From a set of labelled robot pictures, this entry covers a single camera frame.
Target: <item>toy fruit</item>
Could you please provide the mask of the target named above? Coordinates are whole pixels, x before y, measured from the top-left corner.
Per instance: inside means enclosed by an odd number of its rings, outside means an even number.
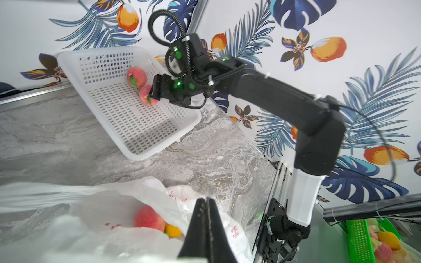
[[[135,214],[133,227],[149,227],[164,232],[165,224],[164,219],[152,207],[145,205]]]
[[[157,100],[154,100],[149,97],[149,91],[151,90],[151,88],[152,85],[144,85],[143,87],[141,87],[139,92],[140,100],[143,102],[143,104],[148,106],[152,106],[158,103]]]
[[[146,84],[148,77],[143,69],[134,66],[127,72],[127,82],[136,88],[143,87]]]
[[[370,227],[368,228],[368,230],[370,231],[370,237],[374,238],[375,240],[378,240],[378,236],[374,232],[374,230],[372,230]]]
[[[371,239],[371,246],[373,247],[373,251],[376,251],[376,249],[378,249],[378,247],[381,246],[382,242],[372,237],[370,239]]]
[[[375,219],[375,218],[367,218],[367,225],[369,225],[369,226],[378,226],[377,219]]]
[[[392,254],[393,251],[385,243],[382,243],[381,246],[374,251],[374,256],[384,263],[389,262],[392,259]]]
[[[175,226],[170,225],[170,224],[165,225],[165,233],[169,237],[178,237],[178,236],[181,236],[181,234],[182,234],[178,227],[175,227]]]
[[[400,240],[392,232],[378,232],[378,239],[388,245],[392,250],[400,250]]]

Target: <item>cable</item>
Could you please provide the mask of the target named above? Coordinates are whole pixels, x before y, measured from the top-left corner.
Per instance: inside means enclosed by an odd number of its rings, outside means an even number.
[[[170,103],[174,104],[174,105],[177,105],[177,106],[180,106],[180,107],[188,108],[188,109],[201,109],[206,104],[206,99],[207,98],[205,97],[205,100],[203,101],[202,105],[200,105],[200,106],[190,106],[190,105],[185,106],[185,105],[181,105],[180,103],[177,103],[177,102],[174,102],[174,101],[170,101]]]
[[[407,220],[400,220],[400,219],[396,219],[396,218],[393,218],[393,220],[396,220],[396,221],[402,221],[402,222],[406,222],[406,223],[412,223],[412,224],[417,224],[417,225],[421,225],[421,223],[419,223],[419,222],[415,222],[415,221],[407,221]]]
[[[337,224],[339,224],[339,223],[343,223],[343,221],[336,222],[336,223],[331,224],[331,225],[329,225],[329,226],[334,226],[334,225],[337,225]]]
[[[409,203],[415,203],[415,202],[420,202],[420,200],[411,200],[411,201],[406,201],[406,202],[397,203],[397,204],[393,204],[393,205],[387,205],[385,207],[382,207],[382,208],[379,208],[377,210],[374,210],[373,212],[376,212],[376,211],[379,211],[379,210],[383,210],[383,209],[386,209],[386,208],[389,208],[389,207],[392,207],[392,206],[395,206],[395,205],[403,205],[403,204],[409,204]]]
[[[393,216],[393,217],[397,217],[397,218],[401,218],[402,216],[400,216],[400,215],[389,215],[389,216]],[[417,217],[417,216],[420,216],[420,215],[407,215],[407,216],[405,216],[405,217],[407,217],[407,218],[415,218],[415,217]]]
[[[178,27],[178,29],[180,30],[180,34],[181,34],[181,38],[184,39],[187,34],[186,34],[186,30],[183,27],[183,24],[180,22],[180,20],[178,19],[178,17],[165,9],[160,9],[160,10],[156,10],[155,12],[152,13],[152,15],[149,17],[148,20],[148,29],[149,29],[149,33],[151,34],[152,38],[157,41],[158,43],[160,43],[161,45],[170,47],[171,43],[166,42],[161,40],[160,38],[158,38],[156,36],[156,34],[154,33],[154,29],[153,29],[153,23],[155,22],[155,20],[160,17],[160,16],[168,16],[169,18],[173,19],[176,26]],[[186,53],[187,53],[187,68],[186,68],[186,72],[187,75],[189,76],[190,82],[193,83],[195,86],[197,87],[206,87],[208,84],[206,82],[198,82],[193,74],[192,74],[192,70],[191,70],[191,58],[190,58],[190,46],[189,46],[189,41],[185,40],[183,41],[184,46],[186,48]]]
[[[298,243],[294,245],[291,251],[281,261],[279,261],[279,263],[285,263],[287,261],[290,261],[292,257],[295,255],[295,252],[297,252],[297,247],[298,247]]]
[[[175,77],[182,77],[184,75],[184,72],[181,71],[181,73],[175,73],[171,66],[170,66],[170,55],[171,55],[171,49],[169,48],[167,50],[167,53],[165,53],[165,65],[167,66],[168,71],[170,72],[171,75],[175,76]]]
[[[360,172],[357,172],[357,171],[354,171],[354,170],[352,170],[352,169],[349,169],[349,168],[346,168],[346,167],[341,167],[341,166],[334,166],[333,168],[339,168],[339,169],[344,169],[344,170],[349,170],[349,171],[352,171],[352,172],[354,172],[354,173],[357,173],[357,174],[359,174],[359,175],[362,175],[362,176],[364,176],[364,177],[367,177],[368,179],[371,179],[371,180],[373,180],[373,181],[376,181],[377,183],[378,183],[378,181],[376,180],[376,178],[374,177],[370,177],[370,176],[368,176],[368,175],[365,175],[365,174],[363,174],[363,173],[360,173]]]
[[[389,180],[389,182],[393,182],[393,181],[395,180],[395,177],[396,177],[396,164],[395,164],[395,162],[394,162],[394,160],[393,160],[392,151],[390,150],[390,147],[389,147],[389,145],[387,144],[386,139],[383,137],[383,135],[381,134],[381,132],[378,130],[377,126],[376,126],[376,125],[375,125],[375,124],[374,124],[374,123],[370,120],[370,118],[368,118],[368,117],[367,117],[366,115],[364,115],[362,112],[360,112],[360,111],[358,111],[358,110],[356,110],[356,109],[354,109],[354,108],[352,108],[352,107],[348,107],[348,106],[343,105],[343,104],[336,104],[336,103],[332,103],[332,102],[325,101],[325,100],[321,100],[321,101],[323,101],[323,102],[325,102],[325,103],[327,103],[327,104],[334,105],[334,106],[338,106],[338,107],[342,107],[342,108],[350,109],[350,110],[352,110],[352,111],[354,111],[354,112],[358,113],[359,115],[361,115],[364,119],[366,119],[366,120],[368,121],[368,123],[370,123],[370,125],[374,128],[374,130],[375,130],[375,131],[377,132],[377,134],[380,136],[380,139],[382,140],[382,142],[383,142],[384,146],[386,147],[387,154],[388,154],[388,156],[389,156],[390,162],[392,163],[392,178]]]
[[[421,218],[407,218],[407,217],[401,217],[401,216],[393,217],[393,216],[383,216],[382,215],[381,217],[383,217],[383,218],[393,218],[393,219],[399,218],[399,219],[406,219],[406,220],[421,220]]]

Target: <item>mesh basket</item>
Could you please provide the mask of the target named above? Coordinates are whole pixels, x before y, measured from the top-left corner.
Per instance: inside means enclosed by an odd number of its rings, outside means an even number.
[[[63,52],[59,64],[99,123],[129,159],[142,160],[181,138],[199,123],[199,110],[161,99],[144,105],[139,89],[127,83],[133,66],[142,68],[152,84],[164,69],[138,47],[90,48]]]
[[[394,233],[400,240],[402,237],[399,235],[396,228],[387,219],[377,218],[378,226],[385,231]],[[346,222],[348,230],[349,253],[352,263],[375,263],[373,246],[371,245],[370,232],[366,219],[348,220]]]

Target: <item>blue palm leaf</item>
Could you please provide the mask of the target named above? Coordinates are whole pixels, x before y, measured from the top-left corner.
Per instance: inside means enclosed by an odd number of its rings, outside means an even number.
[[[174,0],[168,4],[167,10],[178,17],[184,25],[184,30],[187,31],[196,5],[197,0]],[[181,36],[181,32],[174,20],[169,17],[165,18],[164,35],[168,41],[173,41]]]
[[[281,157],[286,147],[294,149],[295,141],[292,139],[291,124],[275,114],[261,109],[258,112],[258,126],[262,127],[256,134],[255,144],[257,148],[269,157]]]
[[[321,15],[324,15],[335,6],[336,0],[314,0],[314,3],[320,9]],[[289,11],[283,26],[297,31],[301,30],[306,22],[303,12],[307,14],[309,24],[320,17],[317,9],[308,0],[271,0],[270,11],[279,25]]]
[[[104,48],[114,46],[127,46],[137,43],[137,37],[142,30],[142,13],[140,13],[140,26],[136,34],[124,34],[124,30],[117,23],[118,1],[102,1],[94,3],[87,8],[81,0],[78,3],[87,11],[87,14],[77,21],[63,21],[50,19],[51,22],[62,27],[78,27],[73,33],[57,41],[70,41],[65,48],[76,46],[74,50],[82,48]]]
[[[212,95],[212,99],[216,104],[226,113],[229,107],[228,95],[221,92],[215,91]]]
[[[345,82],[348,94],[343,93],[344,104],[369,117],[388,143],[402,143],[396,138],[408,137],[406,134],[392,133],[392,131],[406,127],[399,124],[406,120],[394,120],[394,118],[405,112],[406,106],[413,102],[408,99],[416,93],[408,94],[408,92],[418,88],[408,87],[417,81],[405,81],[421,75],[421,72],[414,72],[421,68],[421,65],[413,66],[421,56],[411,62],[415,51],[416,48],[401,62],[399,62],[400,54],[397,55],[386,71],[382,66],[376,65],[377,78],[371,68],[368,68],[364,79],[351,77],[353,82]],[[346,140],[343,141],[342,148],[351,149],[351,155],[353,155],[354,148],[368,149],[382,146],[380,136],[366,119],[350,109],[342,108],[341,110],[347,125]]]
[[[369,162],[352,156],[340,156],[336,160],[336,167],[323,180],[322,185],[337,197],[349,200],[355,204],[363,203],[364,189],[368,192],[369,202],[396,197],[395,193],[389,188],[394,189],[400,196],[408,193],[406,188],[389,182],[387,179],[371,178],[371,176],[377,175],[379,171],[380,169],[377,166]]]
[[[148,2],[148,1],[151,1],[151,0],[137,0],[138,2]],[[155,11],[155,7],[157,6],[157,4],[159,4],[160,2],[162,2],[163,0],[152,0],[150,3],[149,3],[149,6],[148,6],[148,9],[146,9],[146,12],[148,12],[149,11],[149,8],[152,6],[152,5],[154,5],[154,7],[152,7],[152,12],[154,12]]]
[[[7,93],[11,90],[15,90],[15,88],[12,85],[0,82],[0,94]]]
[[[261,65],[260,60],[255,55],[262,53],[261,49],[264,47],[270,47],[269,41],[273,42],[273,40],[268,34],[275,27],[265,27],[274,23],[273,20],[269,19],[268,1],[263,2],[261,0],[260,5],[257,3],[255,5],[256,12],[252,10],[251,15],[250,12],[247,12],[247,19],[244,16],[233,31],[228,30],[228,43],[224,50],[219,52],[220,56],[230,55]]]

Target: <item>white plastic basket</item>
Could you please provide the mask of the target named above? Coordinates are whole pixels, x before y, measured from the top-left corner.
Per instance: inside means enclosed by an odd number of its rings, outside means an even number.
[[[139,47],[90,48],[66,51],[59,64],[121,152],[143,160],[181,138],[199,123],[199,110],[186,109],[161,99],[144,105],[139,89],[127,83],[127,71],[138,66],[152,84],[164,69]]]

